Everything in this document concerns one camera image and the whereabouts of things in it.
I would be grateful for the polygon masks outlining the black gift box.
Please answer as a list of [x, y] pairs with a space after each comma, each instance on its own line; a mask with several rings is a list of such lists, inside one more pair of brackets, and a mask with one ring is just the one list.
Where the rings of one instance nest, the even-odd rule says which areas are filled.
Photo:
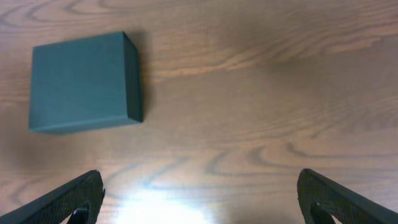
[[32, 49], [30, 131], [68, 134], [143, 120], [139, 52], [125, 32]]

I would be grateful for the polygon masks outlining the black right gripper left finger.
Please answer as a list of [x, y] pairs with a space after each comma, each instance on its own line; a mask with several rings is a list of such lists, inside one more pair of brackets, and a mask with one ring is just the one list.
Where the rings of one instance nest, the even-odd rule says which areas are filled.
[[100, 213], [105, 191], [98, 170], [91, 170], [30, 203], [1, 216], [1, 223], [91, 223]]

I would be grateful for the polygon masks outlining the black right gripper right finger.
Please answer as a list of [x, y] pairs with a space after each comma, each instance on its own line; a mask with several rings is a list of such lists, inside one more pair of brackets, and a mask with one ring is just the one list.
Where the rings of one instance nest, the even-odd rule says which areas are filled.
[[397, 223], [397, 213], [311, 170], [297, 181], [298, 203], [306, 224]]

